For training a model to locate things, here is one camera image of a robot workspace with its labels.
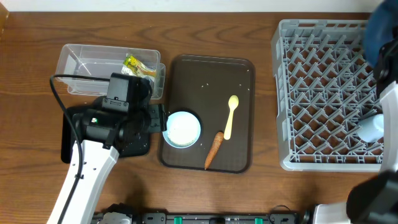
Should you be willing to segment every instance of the white wall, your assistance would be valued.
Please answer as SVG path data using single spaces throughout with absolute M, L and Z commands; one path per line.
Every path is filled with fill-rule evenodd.
M 9 11 L 371 12 L 382 0 L 0 0 Z

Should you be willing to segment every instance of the yellow snack packet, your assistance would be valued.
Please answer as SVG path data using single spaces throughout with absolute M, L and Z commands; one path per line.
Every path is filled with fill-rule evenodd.
M 128 55 L 123 62 L 122 73 L 128 75 L 136 75 L 138 77 L 144 78 L 149 76 L 149 78 L 154 81 L 156 77 L 156 70 L 150 69 L 145 66 L 142 62 L 136 59 L 132 55 Z

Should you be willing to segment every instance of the spoon head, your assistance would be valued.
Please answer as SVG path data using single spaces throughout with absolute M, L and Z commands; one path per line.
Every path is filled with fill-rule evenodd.
M 238 97 L 235 96 L 235 95 L 231 96 L 231 97 L 229 98 L 229 101 L 228 101 L 228 106 L 229 106 L 229 108 L 232 109 L 232 110 L 234 110 L 234 109 L 236 109 L 236 108 L 238 107 L 238 105 L 239 105 L 239 99 L 238 99 Z

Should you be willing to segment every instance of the wooden table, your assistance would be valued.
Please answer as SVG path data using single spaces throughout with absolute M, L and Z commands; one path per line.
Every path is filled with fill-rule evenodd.
M 271 37 L 281 19 L 367 19 L 368 14 L 310 13 L 20 13 L 12 12 L 0 42 L 0 222 L 44 223 L 65 179 L 60 160 L 62 111 L 49 87 L 63 45 L 156 49 L 170 68 L 180 54 L 239 57 L 256 67 L 254 149 L 244 174 L 164 167 L 160 135 L 146 156 L 120 159 L 96 210 L 126 202 L 170 212 L 266 213 L 284 204 L 304 210 L 344 201 L 374 174 L 287 172 L 279 165 Z M 58 84 L 67 106 L 73 96 Z

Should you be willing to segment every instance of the spoon handle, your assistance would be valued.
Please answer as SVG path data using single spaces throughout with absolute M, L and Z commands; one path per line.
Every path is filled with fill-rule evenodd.
M 229 111 L 228 121 L 226 122 L 226 127 L 224 131 L 224 139 L 229 140 L 231 138 L 232 132 L 232 119 L 234 116 L 234 110 Z

